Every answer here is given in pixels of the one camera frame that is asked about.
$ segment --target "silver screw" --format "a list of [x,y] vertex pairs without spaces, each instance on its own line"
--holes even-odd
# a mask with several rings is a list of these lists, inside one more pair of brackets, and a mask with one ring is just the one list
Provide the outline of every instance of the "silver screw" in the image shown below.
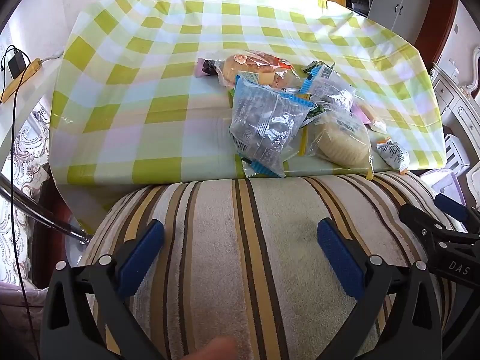
[[55,269],[57,271],[61,271],[66,266],[67,266],[67,263],[62,260],[62,261],[57,262],[57,264],[55,264]]
[[423,261],[417,261],[415,263],[415,265],[417,266],[418,269],[420,269],[421,271],[424,271],[425,269],[427,269],[427,266],[425,265],[425,263]]
[[376,254],[374,254],[373,256],[370,257],[370,262],[371,262],[374,266],[381,266],[382,263],[383,263],[383,259],[382,259],[382,257],[377,256]]
[[112,257],[108,254],[104,254],[102,257],[98,259],[98,262],[101,266],[107,266],[112,262]]

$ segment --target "person's hand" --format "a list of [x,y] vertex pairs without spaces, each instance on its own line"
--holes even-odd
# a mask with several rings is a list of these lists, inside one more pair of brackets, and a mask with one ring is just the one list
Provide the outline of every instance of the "person's hand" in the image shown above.
[[217,337],[182,360],[237,360],[237,342],[233,337]]

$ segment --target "lace curtain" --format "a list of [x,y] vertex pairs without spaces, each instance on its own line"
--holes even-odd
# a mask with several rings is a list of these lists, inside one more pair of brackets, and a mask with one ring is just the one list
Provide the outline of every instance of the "lace curtain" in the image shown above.
[[[49,160],[50,113],[39,103],[22,126],[15,139],[13,154],[5,161],[2,174],[10,180],[13,156],[13,182],[26,195],[35,198],[42,183],[49,178],[43,165]],[[11,237],[10,202],[0,197],[0,282],[20,285]],[[35,288],[27,275],[30,271],[28,243],[32,226],[28,217],[14,209],[15,238],[20,274],[27,288]]]

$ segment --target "plastic tablecloth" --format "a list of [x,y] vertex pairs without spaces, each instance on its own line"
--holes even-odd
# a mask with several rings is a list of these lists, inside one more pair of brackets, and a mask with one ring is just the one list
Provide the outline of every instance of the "plastic tablecloth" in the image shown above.
[[[264,51],[297,72],[314,60],[335,62],[409,151],[410,170],[445,165],[440,112],[418,51],[337,3],[101,0],[78,16],[52,100],[50,166],[85,227],[114,203],[105,187],[244,177],[228,134],[227,91],[214,77],[193,76],[198,57],[221,49]],[[378,157],[374,165],[388,168]],[[285,168],[288,176],[345,172],[317,158]],[[98,215],[72,207],[85,206],[80,196],[94,200],[87,206]]]

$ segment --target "striped sofa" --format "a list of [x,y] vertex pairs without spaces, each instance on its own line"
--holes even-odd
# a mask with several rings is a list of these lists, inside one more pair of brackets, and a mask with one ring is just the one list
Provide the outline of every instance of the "striped sofa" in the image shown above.
[[[328,216],[367,254],[407,266],[425,254],[398,218],[404,203],[458,229],[413,174],[150,186],[116,203],[81,263],[114,253],[156,218],[165,225],[165,246],[130,309],[167,359],[180,359],[218,335],[236,338],[240,359],[315,359],[355,304],[317,244],[318,222]],[[434,287],[445,327],[455,285],[435,279]],[[364,351],[375,345],[393,300],[385,298]],[[93,300],[92,308],[109,349],[118,351]]]

